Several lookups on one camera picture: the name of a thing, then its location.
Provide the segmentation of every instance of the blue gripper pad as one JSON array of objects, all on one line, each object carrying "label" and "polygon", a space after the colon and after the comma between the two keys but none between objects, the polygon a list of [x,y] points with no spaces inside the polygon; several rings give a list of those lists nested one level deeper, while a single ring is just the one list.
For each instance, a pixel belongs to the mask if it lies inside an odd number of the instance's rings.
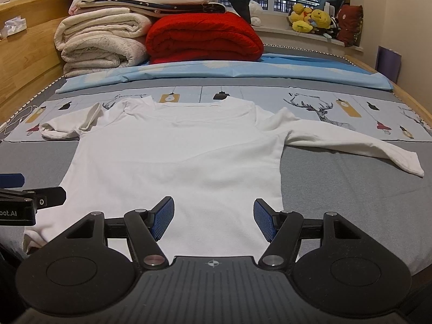
[{"label": "blue gripper pad", "polygon": [[169,223],[171,223],[172,218],[174,217],[174,200],[169,198],[168,201],[163,200],[161,202],[164,203],[162,207],[157,205],[155,208],[153,208],[153,210],[157,211],[155,211],[155,221],[153,227],[150,229],[150,233],[156,241],[161,239]]},{"label": "blue gripper pad", "polygon": [[24,176],[22,174],[0,174],[1,189],[22,187],[23,185],[24,185]]},{"label": "blue gripper pad", "polygon": [[258,201],[254,203],[254,219],[266,240],[271,242],[276,236],[273,218]]}]

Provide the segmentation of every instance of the shirt sleeve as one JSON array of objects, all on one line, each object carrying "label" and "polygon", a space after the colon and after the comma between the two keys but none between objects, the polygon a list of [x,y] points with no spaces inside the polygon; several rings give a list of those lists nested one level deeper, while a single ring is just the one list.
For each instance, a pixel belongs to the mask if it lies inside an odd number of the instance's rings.
[{"label": "shirt sleeve", "polygon": [[334,124],[299,119],[287,108],[260,122],[257,117],[257,127],[265,132],[286,135],[286,145],[323,147],[361,156],[388,158],[404,171],[424,176],[415,152]]},{"label": "shirt sleeve", "polygon": [[47,139],[75,138],[90,130],[102,115],[102,105],[96,103],[89,108],[70,112],[43,123],[40,126],[40,133]]}]

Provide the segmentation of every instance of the white long-sleeve shirt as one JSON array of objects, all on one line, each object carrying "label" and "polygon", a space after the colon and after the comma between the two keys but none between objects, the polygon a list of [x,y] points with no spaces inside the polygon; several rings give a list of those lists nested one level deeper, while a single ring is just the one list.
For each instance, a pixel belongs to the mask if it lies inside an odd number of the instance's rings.
[{"label": "white long-sleeve shirt", "polygon": [[[37,244],[53,239],[92,211],[122,217],[172,196],[174,218],[158,242],[176,255],[252,255],[268,246],[253,218],[263,198],[282,210],[280,157],[284,145],[316,146],[389,158],[423,176],[417,154],[333,124],[276,114],[233,97],[215,103],[155,103],[126,99],[100,104],[42,125],[50,139],[79,136],[61,186],[63,206],[40,210],[26,229]],[[126,247],[120,251],[127,254]]]}]

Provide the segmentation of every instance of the beige fleece blanket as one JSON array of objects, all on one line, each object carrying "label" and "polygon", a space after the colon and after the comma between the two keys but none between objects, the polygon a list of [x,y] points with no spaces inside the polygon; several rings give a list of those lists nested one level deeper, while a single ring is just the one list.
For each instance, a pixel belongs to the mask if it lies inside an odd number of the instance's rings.
[{"label": "beige fleece blanket", "polygon": [[88,32],[103,32],[123,38],[146,35],[152,21],[127,7],[104,8],[97,11],[70,16],[61,21],[54,35],[57,50],[63,50],[68,40]]},{"label": "beige fleece blanket", "polygon": [[145,37],[130,39],[90,32],[71,38],[61,53],[67,62],[65,77],[89,74],[101,70],[137,66],[147,59]]}]

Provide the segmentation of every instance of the printed pillowcase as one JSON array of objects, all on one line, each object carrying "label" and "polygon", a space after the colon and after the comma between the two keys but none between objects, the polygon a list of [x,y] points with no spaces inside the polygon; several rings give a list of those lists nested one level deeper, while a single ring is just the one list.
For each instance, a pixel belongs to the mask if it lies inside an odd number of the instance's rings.
[{"label": "printed pillowcase", "polygon": [[356,45],[360,41],[363,26],[363,6],[343,5],[337,14],[340,31],[337,39],[345,47]]}]

